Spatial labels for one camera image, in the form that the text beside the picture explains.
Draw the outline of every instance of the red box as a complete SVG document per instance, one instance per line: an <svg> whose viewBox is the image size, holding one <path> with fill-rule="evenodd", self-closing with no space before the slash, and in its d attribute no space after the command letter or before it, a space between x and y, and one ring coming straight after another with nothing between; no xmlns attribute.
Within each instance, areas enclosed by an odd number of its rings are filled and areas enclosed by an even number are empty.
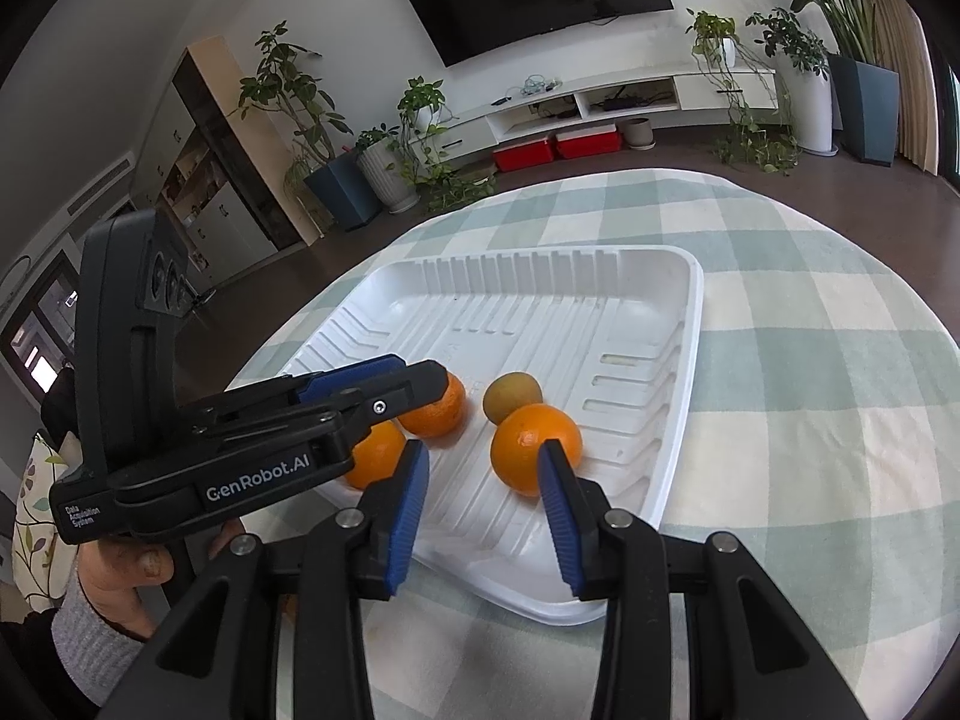
<svg viewBox="0 0 960 720"><path fill-rule="evenodd" d="M620 151L620 132L616 124L598 124L596 127L581 127L560 132L557 136L557 151L563 159L589 157Z"/></svg>
<svg viewBox="0 0 960 720"><path fill-rule="evenodd" d="M549 135L538 135L520 143L511 143L510 146L496 148L493 151L493 162L501 170L520 170L522 167L533 167L553 162L555 155L550 145Z"/></svg>

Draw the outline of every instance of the white plastic tray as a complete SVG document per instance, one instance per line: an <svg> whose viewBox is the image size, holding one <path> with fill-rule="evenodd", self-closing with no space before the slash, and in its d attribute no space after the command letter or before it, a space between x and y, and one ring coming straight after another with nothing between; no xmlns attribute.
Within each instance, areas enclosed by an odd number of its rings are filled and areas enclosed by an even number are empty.
<svg viewBox="0 0 960 720"><path fill-rule="evenodd" d="M294 375L394 353L434 359L467 389L469 417L429 440L414 556L504 608L551 625L603 614L560 579L544 509L493 474L481 402L525 370L583 433L578 474L654 527L686 423L704 276L673 247L559 247L428 257L368 275L288 362ZM317 488L338 506L359 493Z"/></svg>

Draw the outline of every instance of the human hand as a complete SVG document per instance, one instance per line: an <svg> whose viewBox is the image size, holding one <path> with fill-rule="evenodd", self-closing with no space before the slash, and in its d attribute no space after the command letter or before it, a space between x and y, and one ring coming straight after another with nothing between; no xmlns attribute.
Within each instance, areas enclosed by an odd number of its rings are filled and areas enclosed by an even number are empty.
<svg viewBox="0 0 960 720"><path fill-rule="evenodd" d="M245 531L239 519L224 522L210 543L210 557L240 533ZM161 544L101 538L81 544L77 552L77 578L86 600L104 620L141 640L150 638L157 625L147 615L136 589L163 584L173 575L174 560Z"/></svg>

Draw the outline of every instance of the tablecloth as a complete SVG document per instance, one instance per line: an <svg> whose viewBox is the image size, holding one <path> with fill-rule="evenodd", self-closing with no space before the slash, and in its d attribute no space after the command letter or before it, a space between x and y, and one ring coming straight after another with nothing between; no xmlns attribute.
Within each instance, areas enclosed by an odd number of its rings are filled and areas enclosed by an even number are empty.
<svg viewBox="0 0 960 720"><path fill-rule="evenodd" d="M275 375L378 266L566 244L669 244L700 261L703 331L661 530L737 533L867 714L903 717L960 630L957 346L894 272L768 197L659 169L498 194L427 220L339 278L234 386ZM248 526L281 538L325 511L304 493ZM602 621L541 626L419 565L364 618L378 718L589 716ZM675 642L676 717L688 710L684 649ZM289 689L285 673L284 712Z"/></svg>

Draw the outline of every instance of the air vent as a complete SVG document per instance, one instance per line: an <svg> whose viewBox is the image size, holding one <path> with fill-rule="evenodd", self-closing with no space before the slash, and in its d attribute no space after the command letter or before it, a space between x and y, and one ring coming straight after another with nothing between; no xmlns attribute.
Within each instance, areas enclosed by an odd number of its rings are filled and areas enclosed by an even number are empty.
<svg viewBox="0 0 960 720"><path fill-rule="evenodd" d="M109 185L117 176L123 175L131 168L131 161L127 157L124 157L116 165L111 167L107 172L101 175L96 181L94 181L90 186L88 186L83 192L75 199L71 204L66 207L66 212L69 215L74 215L80 209L83 208L90 200L93 200L104 187Z"/></svg>

